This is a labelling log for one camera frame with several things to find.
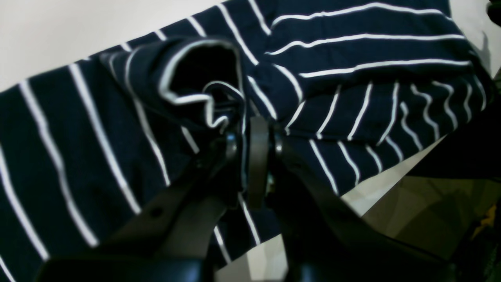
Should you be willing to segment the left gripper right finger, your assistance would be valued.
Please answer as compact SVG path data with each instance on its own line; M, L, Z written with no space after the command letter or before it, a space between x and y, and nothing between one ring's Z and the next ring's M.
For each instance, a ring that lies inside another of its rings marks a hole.
M285 282L456 282L456 266L376 232L263 117L249 120L249 208L279 221Z

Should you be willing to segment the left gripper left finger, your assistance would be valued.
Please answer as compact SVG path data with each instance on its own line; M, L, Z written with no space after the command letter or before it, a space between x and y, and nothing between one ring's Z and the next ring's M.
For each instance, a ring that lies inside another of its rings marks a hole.
M98 247L50 259L38 282L215 282L214 228L238 204L239 137L217 137L166 191Z

